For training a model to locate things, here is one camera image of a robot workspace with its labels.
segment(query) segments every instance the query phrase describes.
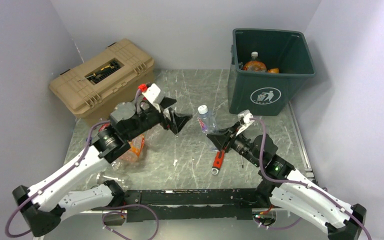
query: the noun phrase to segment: table surface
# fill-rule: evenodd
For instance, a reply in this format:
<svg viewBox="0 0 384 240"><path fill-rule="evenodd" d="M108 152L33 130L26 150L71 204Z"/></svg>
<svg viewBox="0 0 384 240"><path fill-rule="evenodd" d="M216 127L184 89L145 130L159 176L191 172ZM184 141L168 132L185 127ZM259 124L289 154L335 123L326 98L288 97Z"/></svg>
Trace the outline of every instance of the table surface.
<svg viewBox="0 0 384 240"><path fill-rule="evenodd" d="M227 83L229 70L155 70L155 83L167 97L175 98L173 107L179 113L193 114L178 135L155 126L145 133L145 147L138 162L124 164L120 174L127 174L132 190L169 189L225 189L255 188L261 177L258 169L235 151L227 153L218 175L211 174L216 155L210 151L207 138L197 121L200 105L213 110L219 129L232 126L237 120L229 113ZM263 116L267 133L278 146L277 154L293 164L303 174L310 164L299 135L290 104L278 116ZM89 130L79 120L73 130L64 164L84 147ZM254 139L262 134L262 127L254 123L245 132ZM84 191L96 186L96 174L81 182L73 191Z"/></svg>

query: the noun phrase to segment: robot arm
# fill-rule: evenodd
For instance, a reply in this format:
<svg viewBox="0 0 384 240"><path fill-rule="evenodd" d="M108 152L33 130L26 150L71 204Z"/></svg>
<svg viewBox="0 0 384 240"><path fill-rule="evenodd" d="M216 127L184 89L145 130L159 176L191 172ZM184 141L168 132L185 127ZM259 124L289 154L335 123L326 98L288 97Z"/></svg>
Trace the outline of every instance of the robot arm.
<svg viewBox="0 0 384 240"><path fill-rule="evenodd" d="M248 110L238 117L239 121L232 127L209 133L207 137L219 151L227 153L233 149L256 167L260 167L259 156L263 151L263 166L258 172L263 180L255 191L258 201L295 213L326 233L329 240L358 239L364 228L366 209L360 204L343 202L308 180L276 154L278 147L268 135L265 141L263 135L257 136L253 142L244 137L242 132L254 119Z"/></svg>
<svg viewBox="0 0 384 240"><path fill-rule="evenodd" d="M107 168L130 149L129 141L138 135L158 124L177 134L192 118L190 114L171 109L169 106L176 100L163 96L155 84L141 89L146 100L139 111L131 102L119 103L109 116L110 126L93 139L88 137L85 149L70 162L41 182L28 188L20 185L12 191L35 237L49 233L61 221L85 210L122 206L125 193L113 180L86 191L70 190L93 173ZM14 237L8 228L7 223L6 233Z"/></svg>

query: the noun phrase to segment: white bracket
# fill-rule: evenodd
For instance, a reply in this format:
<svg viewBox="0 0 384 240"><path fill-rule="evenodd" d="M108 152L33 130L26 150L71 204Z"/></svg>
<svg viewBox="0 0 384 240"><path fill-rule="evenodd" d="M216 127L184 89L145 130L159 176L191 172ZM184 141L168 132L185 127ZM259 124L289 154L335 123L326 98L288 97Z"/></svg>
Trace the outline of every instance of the white bracket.
<svg viewBox="0 0 384 240"><path fill-rule="evenodd" d="M164 94L161 89L153 83L142 95L161 113L160 103L164 98Z"/></svg>
<svg viewBox="0 0 384 240"><path fill-rule="evenodd" d="M254 120L251 120L253 118L253 114L249 110L241 111L237 118L239 119L239 122L241 124L241 127L236 133L236 136L241 134L243 131L245 131L249 126L251 126L254 123Z"/></svg>

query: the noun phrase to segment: orange bottle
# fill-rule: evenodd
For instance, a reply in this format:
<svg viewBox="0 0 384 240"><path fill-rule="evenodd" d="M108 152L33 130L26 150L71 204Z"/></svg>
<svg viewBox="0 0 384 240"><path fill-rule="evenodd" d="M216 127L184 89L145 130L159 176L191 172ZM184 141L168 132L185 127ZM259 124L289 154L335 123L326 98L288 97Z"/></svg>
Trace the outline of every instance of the orange bottle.
<svg viewBox="0 0 384 240"><path fill-rule="evenodd" d="M253 51L251 52L251 60L243 66L242 70L265 73L267 72L267 67L258 58L258 52Z"/></svg>

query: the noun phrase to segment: orange plastic item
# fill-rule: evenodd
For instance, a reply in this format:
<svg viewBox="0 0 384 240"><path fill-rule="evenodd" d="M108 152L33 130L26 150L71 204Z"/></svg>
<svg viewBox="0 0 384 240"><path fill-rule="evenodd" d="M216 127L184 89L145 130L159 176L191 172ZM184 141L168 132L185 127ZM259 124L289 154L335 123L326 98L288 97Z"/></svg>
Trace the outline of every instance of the orange plastic item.
<svg viewBox="0 0 384 240"><path fill-rule="evenodd" d="M278 74L279 73L279 68L272 68L272 69L268 70L267 72L271 73L271 74Z"/></svg>
<svg viewBox="0 0 384 240"><path fill-rule="evenodd" d="M264 63L260 61L249 61L243 66L242 70L253 72L267 72L267 67Z"/></svg>
<svg viewBox="0 0 384 240"><path fill-rule="evenodd" d="M118 160L134 163L139 159L142 149L145 144L145 136L143 134L135 137L132 141L129 141L130 149L121 155Z"/></svg>

